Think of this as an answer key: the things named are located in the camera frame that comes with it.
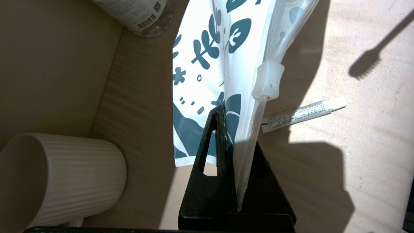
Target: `plastic bottle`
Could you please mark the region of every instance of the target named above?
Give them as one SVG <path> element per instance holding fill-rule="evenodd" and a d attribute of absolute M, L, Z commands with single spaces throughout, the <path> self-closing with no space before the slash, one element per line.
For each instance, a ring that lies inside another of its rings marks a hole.
<path fill-rule="evenodd" d="M 158 36 L 173 19 L 173 0 L 92 1 L 138 36 Z"/>

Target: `bottle label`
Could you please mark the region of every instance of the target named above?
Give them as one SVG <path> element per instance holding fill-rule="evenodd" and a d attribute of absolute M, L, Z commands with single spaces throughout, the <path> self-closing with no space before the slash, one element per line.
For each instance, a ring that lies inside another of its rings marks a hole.
<path fill-rule="evenodd" d="M 132 32 L 153 25 L 164 10 L 167 0 L 94 0 Z"/>

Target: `black holder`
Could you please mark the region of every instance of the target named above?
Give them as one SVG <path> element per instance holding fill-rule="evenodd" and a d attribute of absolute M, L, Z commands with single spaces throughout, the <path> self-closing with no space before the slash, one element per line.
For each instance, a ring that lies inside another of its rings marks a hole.
<path fill-rule="evenodd" d="M 203 174 L 216 130 L 218 176 Z M 223 106 L 207 119 L 178 216 L 178 229 L 203 231 L 294 232 L 296 216 L 256 144 L 241 212 L 236 210 L 233 157 L 226 139 Z"/>

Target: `wooden table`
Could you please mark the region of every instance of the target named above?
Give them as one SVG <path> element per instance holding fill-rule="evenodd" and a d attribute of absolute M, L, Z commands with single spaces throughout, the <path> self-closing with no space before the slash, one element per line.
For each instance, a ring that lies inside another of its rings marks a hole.
<path fill-rule="evenodd" d="M 176 4 L 161 36 L 123 33 L 91 137 L 119 146 L 128 181 L 119 203 L 85 226 L 177 228 L 191 166 L 175 169 L 173 160 L 171 48 L 186 2 Z M 320 0 L 285 55 L 280 97 L 265 117 L 326 98 L 348 101 L 259 135 L 298 232 L 400 232 L 414 171 L 414 24 L 386 43 L 366 76 L 354 78 L 350 68 L 412 9 L 410 0 Z"/>

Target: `beige fabric wall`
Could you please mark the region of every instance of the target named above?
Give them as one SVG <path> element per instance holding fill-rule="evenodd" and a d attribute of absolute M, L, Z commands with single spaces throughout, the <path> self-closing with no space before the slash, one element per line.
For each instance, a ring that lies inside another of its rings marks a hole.
<path fill-rule="evenodd" d="M 90 0 L 0 1 L 0 148 L 88 136 L 123 26 Z"/>

